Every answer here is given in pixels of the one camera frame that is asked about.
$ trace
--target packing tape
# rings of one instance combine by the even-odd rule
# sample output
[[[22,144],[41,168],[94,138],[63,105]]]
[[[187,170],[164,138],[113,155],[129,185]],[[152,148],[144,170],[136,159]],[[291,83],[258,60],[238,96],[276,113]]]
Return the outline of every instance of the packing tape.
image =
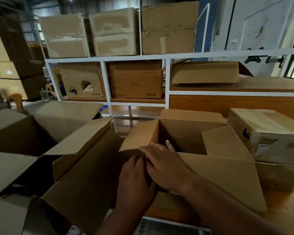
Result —
[[[165,54],[165,37],[160,37],[161,53]]]

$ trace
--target hand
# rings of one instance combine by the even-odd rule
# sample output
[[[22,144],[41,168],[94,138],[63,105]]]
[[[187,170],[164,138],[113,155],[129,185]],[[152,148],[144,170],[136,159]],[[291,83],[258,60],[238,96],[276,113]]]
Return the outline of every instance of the hand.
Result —
[[[122,167],[115,209],[143,216],[156,195],[156,183],[153,181],[149,187],[147,185],[144,157],[131,157]]]
[[[152,162],[147,162],[147,172],[151,178],[162,188],[182,194],[185,183],[195,174],[184,165],[170,142],[167,140],[165,143],[169,150],[158,143],[139,149]]]

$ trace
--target shelving rack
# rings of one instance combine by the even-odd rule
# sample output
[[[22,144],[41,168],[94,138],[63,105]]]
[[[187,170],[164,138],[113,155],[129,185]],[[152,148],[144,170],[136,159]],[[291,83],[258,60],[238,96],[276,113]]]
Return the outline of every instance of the shelving rack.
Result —
[[[204,16],[204,11],[206,11],[206,23],[205,30],[207,29],[208,15],[209,15],[209,4],[205,7],[203,12],[197,19],[198,20]],[[106,91],[106,100],[90,99],[90,102],[99,102],[109,107],[109,115],[114,116],[113,109],[111,106],[155,106],[155,107],[165,107],[169,108],[170,95],[235,95],[235,96],[287,96],[294,97],[294,92],[245,92],[245,91],[187,91],[187,90],[170,90],[171,85],[171,62],[174,59],[191,59],[191,58],[213,58],[213,57],[239,57],[239,56],[253,56],[253,55],[268,55],[268,56],[281,56],[281,55],[293,55],[294,48],[278,48],[273,50],[244,50],[244,51],[220,51],[220,52],[204,52],[205,35],[203,39],[203,47],[201,53],[180,53],[180,54],[159,54],[159,55],[142,55],[142,38],[141,38],[141,8],[139,8],[139,31],[140,31],[140,52],[141,55],[136,56],[107,56],[107,57],[88,57],[88,58],[67,58],[67,59],[46,59],[45,63],[49,75],[51,76],[51,81],[55,88],[55,93],[59,101],[63,101],[63,97],[59,90],[59,86],[53,71],[51,71],[50,65],[52,63],[83,63],[83,62],[99,62],[102,69],[103,82]],[[107,61],[131,61],[131,60],[153,60],[162,59],[165,60],[165,98],[164,99],[111,99],[109,81],[106,71]],[[70,100],[70,98],[65,100],[66,102],[78,102],[78,100]]]

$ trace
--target black metal bracket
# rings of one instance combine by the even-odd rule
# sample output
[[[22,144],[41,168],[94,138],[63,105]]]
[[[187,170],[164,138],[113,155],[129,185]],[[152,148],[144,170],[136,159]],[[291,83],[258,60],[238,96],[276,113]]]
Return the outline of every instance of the black metal bracket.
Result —
[[[280,63],[279,68],[282,67],[282,63],[284,61],[284,55],[280,59],[272,59],[270,56],[267,58],[266,63]]]
[[[249,62],[256,62],[260,63],[261,62],[261,57],[267,57],[268,55],[255,55],[255,56],[248,56],[248,58],[245,60],[245,64]]]

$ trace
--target blue shutter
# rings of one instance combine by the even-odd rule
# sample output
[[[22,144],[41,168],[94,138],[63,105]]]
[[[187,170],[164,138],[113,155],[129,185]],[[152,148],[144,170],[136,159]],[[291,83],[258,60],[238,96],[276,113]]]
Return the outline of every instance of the blue shutter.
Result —
[[[204,52],[209,52],[210,48],[211,48],[218,0],[199,0],[198,16],[204,10],[207,3],[210,3],[210,10],[209,10],[209,16],[208,16],[208,25],[207,25]],[[205,10],[204,14],[200,17],[199,21],[197,22],[196,35],[195,35],[195,45],[194,45],[194,52],[195,53],[200,53],[202,51],[206,14],[207,14],[207,10]],[[191,59],[191,61],[208,61],[208,58],[194,58],[194,59]]]

